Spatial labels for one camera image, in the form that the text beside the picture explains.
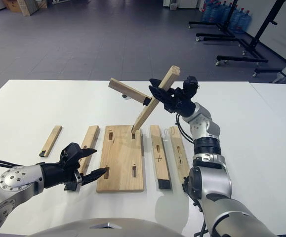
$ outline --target black end cap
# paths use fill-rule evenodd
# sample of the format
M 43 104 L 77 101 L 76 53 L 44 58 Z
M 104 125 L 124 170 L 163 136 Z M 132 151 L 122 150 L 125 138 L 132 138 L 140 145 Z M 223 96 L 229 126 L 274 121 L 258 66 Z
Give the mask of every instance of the black end cap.
M 170 180 L 159 179 L 158 180 L 158 188 L 159 189 L 171 189 Z
M 41 151 L 41 153 L 39 154 L 40 157 L 44 157 L 46 151 Z
M 68 182 L 64 188 L 64 191 L 76 191 L 76 190 L 77 190 L 76 182 Z

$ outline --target wooden plank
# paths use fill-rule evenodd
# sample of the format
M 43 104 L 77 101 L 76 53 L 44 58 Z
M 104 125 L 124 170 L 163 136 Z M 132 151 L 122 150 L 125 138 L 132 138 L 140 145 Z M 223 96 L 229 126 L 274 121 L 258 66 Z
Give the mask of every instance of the wooden plank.
M 59 125 L 53 128 L 47 141 L 45 142 L 45 145 L 43 146 L 40 152 L 40 155 L 39 155 L 40 157 L 48 157 L 61 130 L 62 130 L 62 126 L 59 126 Z
M 106 126 L 100 167 L 109 170 L 99 178 L 97 192 L 143 191 L 140 130 L 131 125 Z
M 164 90 L 169 90 L 171 85 L 174 83 L 174 81 L 178 78 L 180 75 L 180 68 L 177 66 L 171 66 L 165 77 L 163 78 L 162 82 L 158 86 L 159 88 L 162 88 Z M 134 134 L 146 121 L 148 116 L 152 113 L 156 105 L 158 104 L 159 100 L 155 99 L 152 96 L 151 102 L 146 106 L 143 111 L 140 113 L 140 115 L 137 117 L 135 124 L 132 129 L 132 133 Z
M 177 126 L 169 128 L 169 134 L 174 154 L 174 159 L 176 161 L 179 181 L 183 184 L 183 177 L 187 177 L 189 175 L 190 167 L 188 164 L 186 151 L 184 149 L 180 131 Z
M 134 88 L 128 86 L 128 85 L 125 85 L 124 83 L 114 79 L 114 78 L 111 78 L 110 79 L 110 83 L 109 83 L 109 87 L 124 94 L 124 95 L 127 95 L 129 97 L 131 97 L 132 99 L 144 104 L 144 101 L 146 100 L 151 100 L 151 97 L 145 95 L 144 93 L 138 91 L 138 90 L 135 90 Z
M 97 139 L 98 139 L 99 132 L 100 132 L 99 126 L 97 125 L 90 126 L 83 139 L 81 149 L 94 148 L 95 143 L 97 142 Z M 80 174 L 86 174 L 87 172 L 86 168 L 89 165 L 90 160 L 91 160 L 91 156 L 84 157 L 79 160 L 80 167 L 78 169 L 78 172 Z
M 39 7 L 35 0 L 17 0 L 24 16 L 31 16 Z
M 170 175 L 167 165 L 166 154 L 164 152 L 161 130 L 157 125 L 151 125 L 150 130 L 153 145 L 155 169 L 158 179 L 158 188 L 171 189 Z

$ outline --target gray floor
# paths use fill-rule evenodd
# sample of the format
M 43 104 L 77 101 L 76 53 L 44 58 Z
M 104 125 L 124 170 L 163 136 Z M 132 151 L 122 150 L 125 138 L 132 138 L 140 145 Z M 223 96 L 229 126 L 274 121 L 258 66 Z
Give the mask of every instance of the gray floor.
M 216 67 L 220 55 L 241 55 L 236 43 L 195 42 L 187 29 L 197 10 L 169 11 L 161 0 L 73 0 L 31 17 L 0 11 L 0 88 L 9 79 L 161 79 L 171 65 L 200 81 L 269 82 L 275 74 L 251 75 L 254 63 Z M 286 63 L 259 46 L 265 67 Z

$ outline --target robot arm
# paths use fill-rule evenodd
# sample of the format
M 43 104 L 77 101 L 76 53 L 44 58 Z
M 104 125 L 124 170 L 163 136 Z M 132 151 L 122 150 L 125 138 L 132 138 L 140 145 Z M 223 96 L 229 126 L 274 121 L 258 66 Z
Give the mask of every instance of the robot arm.
M 150 91 L 169 112 L 177 112 L 191 128 L 194 143 L 193 167 L 183 184 L 184 191 L 204 214 L 208 232 L 213 237 L 274 237 L 241 202 L 231 199 L 232 185 L 219 143 L 220 128 L 211 114 L 191 98 L 198 82 L 188 77 L 183 89 L 164 91 L 151 81 Z
M 77 143 L 69 144 L 61 153 L 58 163 L 39 163 L 32 166 L 16 166 L 0 176 L 0 227 L 8 215 L 31 197 L 58 184 L 85 185 L 106 172 L 101 168 L 89 175 L 78 173 L 79 159 L 96 152 L 81 149 Z

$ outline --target white wall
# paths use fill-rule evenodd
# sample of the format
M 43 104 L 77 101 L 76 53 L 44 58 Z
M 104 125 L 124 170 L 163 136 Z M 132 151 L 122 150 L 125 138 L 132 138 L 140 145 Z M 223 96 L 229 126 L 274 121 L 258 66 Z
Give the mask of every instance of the white wall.
M 251 12 L 252 21 L 247 30 L 251 36 L 256 35 L 275 2 L 276 0 L 238 0 L 239 9 L 244 7 L 244 11 Z M 286 59 L 286 1 L 275 21 L 278 24 L 275 26 L 270 23 L 260 41 Z

